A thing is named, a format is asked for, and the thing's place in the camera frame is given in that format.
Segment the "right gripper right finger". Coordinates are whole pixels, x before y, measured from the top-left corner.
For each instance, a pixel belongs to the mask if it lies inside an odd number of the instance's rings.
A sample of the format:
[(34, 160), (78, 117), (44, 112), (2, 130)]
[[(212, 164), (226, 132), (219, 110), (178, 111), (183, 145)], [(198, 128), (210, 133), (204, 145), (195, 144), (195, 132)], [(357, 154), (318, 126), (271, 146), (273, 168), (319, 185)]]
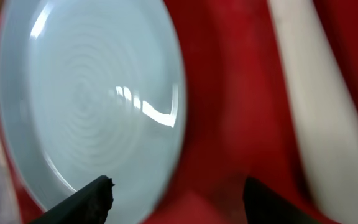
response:
[(258, 179), (245, 181), (242, 200), (248, 224), (317, 224), (318, 221)]

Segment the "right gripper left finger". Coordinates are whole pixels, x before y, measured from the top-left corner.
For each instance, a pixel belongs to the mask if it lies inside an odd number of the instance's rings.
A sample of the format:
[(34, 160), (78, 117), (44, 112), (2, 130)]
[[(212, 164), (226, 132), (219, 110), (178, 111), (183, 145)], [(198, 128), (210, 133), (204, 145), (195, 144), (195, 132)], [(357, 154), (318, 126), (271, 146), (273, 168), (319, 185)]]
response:
[(102, 175), (31, 224), (104, 224), (113, 204), (112, 179)]

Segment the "white plastic spoon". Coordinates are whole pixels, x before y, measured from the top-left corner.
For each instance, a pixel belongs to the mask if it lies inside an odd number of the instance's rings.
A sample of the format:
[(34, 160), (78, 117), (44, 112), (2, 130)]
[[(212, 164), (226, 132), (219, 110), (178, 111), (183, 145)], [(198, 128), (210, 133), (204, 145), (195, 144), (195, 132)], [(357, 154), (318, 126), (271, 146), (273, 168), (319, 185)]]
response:
[(358, 223), (358, 113), (312, 1), (270, 0), (300, 156), (312, 198)]

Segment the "large light blue plate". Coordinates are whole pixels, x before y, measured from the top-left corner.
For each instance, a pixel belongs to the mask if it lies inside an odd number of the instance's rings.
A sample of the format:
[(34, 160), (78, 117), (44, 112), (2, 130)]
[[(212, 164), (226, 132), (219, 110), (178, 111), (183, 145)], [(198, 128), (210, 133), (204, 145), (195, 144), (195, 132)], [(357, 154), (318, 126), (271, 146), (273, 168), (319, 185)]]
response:
[(161, 0), (11, 0), (0, 20), (0, 122), (21, 180), (50, 210), (114, 182), (108, 223), (140, 223), (180, 157), (183, 59)]

